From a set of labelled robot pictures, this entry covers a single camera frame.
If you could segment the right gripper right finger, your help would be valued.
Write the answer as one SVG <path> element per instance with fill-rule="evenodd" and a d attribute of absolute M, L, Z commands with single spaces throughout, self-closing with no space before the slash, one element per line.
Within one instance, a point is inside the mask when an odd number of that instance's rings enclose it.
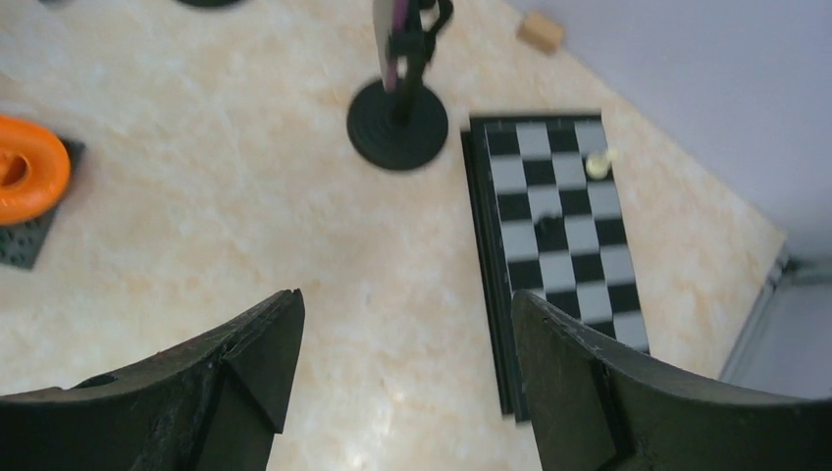
<path fill-rule="evenodd" d="M 827 470 L 831 403 L 722 383 L 641 353 L 527 292 L 517 355 L 545 470 Z"/>

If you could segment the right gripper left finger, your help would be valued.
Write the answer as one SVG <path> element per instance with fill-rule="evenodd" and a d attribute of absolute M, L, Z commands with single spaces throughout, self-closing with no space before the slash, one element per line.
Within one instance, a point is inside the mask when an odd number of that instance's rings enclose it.
<path fill-rule="evenodd" d="M 281 290 L 123 368 L 1 399 L 5 470 L 263 470 L 285 426 L 304 329 Z"/>

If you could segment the black phone stand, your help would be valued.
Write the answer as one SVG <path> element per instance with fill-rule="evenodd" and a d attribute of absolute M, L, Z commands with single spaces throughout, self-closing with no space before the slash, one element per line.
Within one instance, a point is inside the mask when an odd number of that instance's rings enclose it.
<path fill-rule="evenodd" d="M 410 1 L 404 31 L 391 41 L 398 59 L 394 92 L 383 89 L 381 75 L 361 88 L 347 110 L 346 130 L 354 149 L 369 163 L 389 171 L 419 169 L 436 158 L 448 135 L 447 112 L 424 84 L 437 39 L 451 21 L 450 1 Z"/>
<path fill-rule="evenodd" d="M 241 2 L 241 0 L 178 0 L 192 8 L 199 9 L 222 9 L 228 8 Z"/>

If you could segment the black phone with purple edge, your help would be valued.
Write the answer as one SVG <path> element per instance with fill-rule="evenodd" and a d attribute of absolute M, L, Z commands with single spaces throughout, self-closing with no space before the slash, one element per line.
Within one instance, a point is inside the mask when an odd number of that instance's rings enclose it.
<path fill-rule="evenodd" d="M 393 36 L 405 29 L 409 4 L 409 0 L 374 0 L 372 4 L 381 80 L 387 93 L 394 92 L 398 84 L 398 59 L 390 45 Z"/>

